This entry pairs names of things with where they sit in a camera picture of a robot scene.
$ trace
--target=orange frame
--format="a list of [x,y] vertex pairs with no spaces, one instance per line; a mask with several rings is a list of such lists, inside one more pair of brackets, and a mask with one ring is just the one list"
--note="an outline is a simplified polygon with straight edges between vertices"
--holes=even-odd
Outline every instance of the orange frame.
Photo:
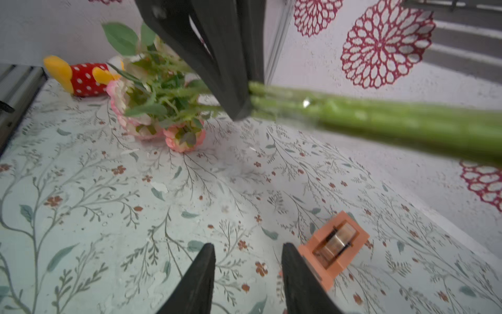
[[[350,224],[355,229],[356,235],[351,241],[351,245],[328,268],[324,268],[312,252],[326,239],[333,231],[333,228],[338,229],[343,224]],[[368,239],[369,234],[352,220],[346,212],[341,211],[314,233],[305,245],[301,245],[298,248],[298,252],[304,257],[307,266],[309,266],[314,276],[319,280],[324,290],[328,291],[333,286],[334,279],[352,262]]]

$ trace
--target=table surface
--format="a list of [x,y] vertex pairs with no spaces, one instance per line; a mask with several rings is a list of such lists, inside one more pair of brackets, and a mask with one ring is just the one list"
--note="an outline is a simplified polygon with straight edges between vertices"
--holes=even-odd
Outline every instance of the table surface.
[[282,244],[339,211],[370,234],[328,292],[346,313],[502,312],[500,274],[397,181],[280,125],[206,128],[188,154],[138,142],[49,80],[0,160],[2,312],[154,313],[211,242],[212,313],[282,313]]

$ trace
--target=yellow toy ear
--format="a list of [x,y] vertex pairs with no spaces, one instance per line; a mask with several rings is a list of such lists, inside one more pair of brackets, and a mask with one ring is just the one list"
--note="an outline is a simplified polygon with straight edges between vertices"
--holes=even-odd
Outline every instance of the yellow toy ear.
[[94,80],[96,80],[96,82],[105,85],[108,85],[110,81],[114,81],[116,79],[121,78],[119,74],[113,75],[110,73],[110,71],[108,70],[105,71],[99,67],[95,67],[94,69],[92,69],[92,76],[94,77]]
[[44,59],[44,65],[49,74],[58,81],[65,91],[73,94],[73,86],[71,84],[71,67],[70,65],[56,56],[48,56]]

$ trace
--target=red flower pattern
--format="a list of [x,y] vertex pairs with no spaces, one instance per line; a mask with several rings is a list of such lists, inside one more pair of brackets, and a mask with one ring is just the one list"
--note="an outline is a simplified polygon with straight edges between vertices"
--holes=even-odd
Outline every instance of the red flower pattern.
[[335,19],[341,0],[296,0],[295,25],[303,36],[319,34]]
[[354,85],[393,84],[422,60],[436,27],[432,13],[407,9],[400,0],[380,0],[355,21],[341,56],[345,76]]
[[467,189],[502,213],[502,170],[467,161],[461,161],[460,165],[460,177],[469,185]]

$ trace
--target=plush toy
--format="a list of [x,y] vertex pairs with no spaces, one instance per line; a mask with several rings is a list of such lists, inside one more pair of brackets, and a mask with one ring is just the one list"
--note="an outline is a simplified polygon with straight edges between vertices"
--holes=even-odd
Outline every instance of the plush toy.
[[49,56],[44,59],[44,65],[67,92],[79,97],[106,94],[108,83],[120,78],[120,75],[105,63],[69,65],[61,58]]

